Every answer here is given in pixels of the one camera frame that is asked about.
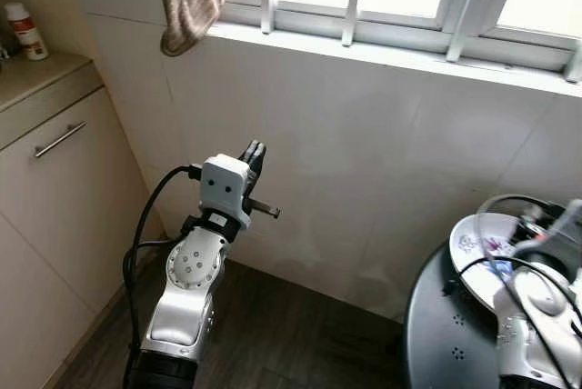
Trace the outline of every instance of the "round table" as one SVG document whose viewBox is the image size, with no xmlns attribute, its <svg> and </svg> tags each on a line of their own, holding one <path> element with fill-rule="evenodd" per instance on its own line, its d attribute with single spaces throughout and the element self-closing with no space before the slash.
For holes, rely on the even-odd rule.
<svg viewBox="0 0 582 389">
<path fill-rule="evenodd" d="M 411 389 L 497 389 L 497 319 L 464 286 L 443 296 L 456 278 L 441 245 L 425 263 L 406 311 L 405 350 Z"/>
</svg>

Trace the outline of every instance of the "plate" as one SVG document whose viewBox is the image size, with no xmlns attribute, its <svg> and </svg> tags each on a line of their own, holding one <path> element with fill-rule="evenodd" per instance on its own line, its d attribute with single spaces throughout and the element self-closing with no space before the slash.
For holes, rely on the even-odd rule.
<svg viewBox="0 0 582 389">
<path fill-rule="evenodd" d="M 509 214 L 486 213 L 481 215 L 480 221 L 481 233 L 489 252 L 492 255 L 512 256 L 515 250 L 509 239 L 516 228 L 517 218 Z M 451 231 L 448 248 L 457 272 L 484 256 L 477 240 L 473 214 L 461 219 L 455 225 Z M 508 279 L 513 272 L 511 263 L 496 261 L 496 264 L 497 269 Z M 461 280 L 477 300 L 493 312 L 493 296 L 503 284 L 495 275 L 491 263 L 476 264 L 463 274 Z"/>
</svg>

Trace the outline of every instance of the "white bottle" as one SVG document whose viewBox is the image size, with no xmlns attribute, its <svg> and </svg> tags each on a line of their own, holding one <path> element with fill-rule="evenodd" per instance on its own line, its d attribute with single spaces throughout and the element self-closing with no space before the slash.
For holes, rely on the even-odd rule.
<svg viewBox="0 0 582 389">
<path fill-rule="evenodd" d="M 26 56 L 30 60 L 42 60 L 48 57 L 43 38 L 33 23 L 30 14 L 26 11 L 22 3 L 8 3 L 4 6 L 8 23 L 18 37 L 20 45 L 25 49 Z"/>
</svg>

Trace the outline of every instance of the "window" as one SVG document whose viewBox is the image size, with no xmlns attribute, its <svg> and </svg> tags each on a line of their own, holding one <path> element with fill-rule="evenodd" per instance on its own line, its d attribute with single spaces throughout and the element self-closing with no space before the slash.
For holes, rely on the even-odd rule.
<svg viewBox="0 0 582 389">
<path fill-rule="evenodd" d="M 223 19 L 563 72 L 580 80 L 580 0 L 226 0 Z"/>
</svg>

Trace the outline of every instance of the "wooden floor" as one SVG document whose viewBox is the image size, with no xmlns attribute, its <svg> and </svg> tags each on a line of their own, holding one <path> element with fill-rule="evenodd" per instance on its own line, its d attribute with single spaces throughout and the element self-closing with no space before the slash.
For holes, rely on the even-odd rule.
<svg viewBox="0 0 582 389">
<path fill-rule="evenodd" d="M 163 263 L 139 280 L 142 325 L 163 288 Z M 405 384 L 402 326 L 227 262 L 216 324 L 196 389 L 375 389 Z M 125 301 L 69 365 L 57 389 L 119 389 L 130 325 Z"/>
</svg>

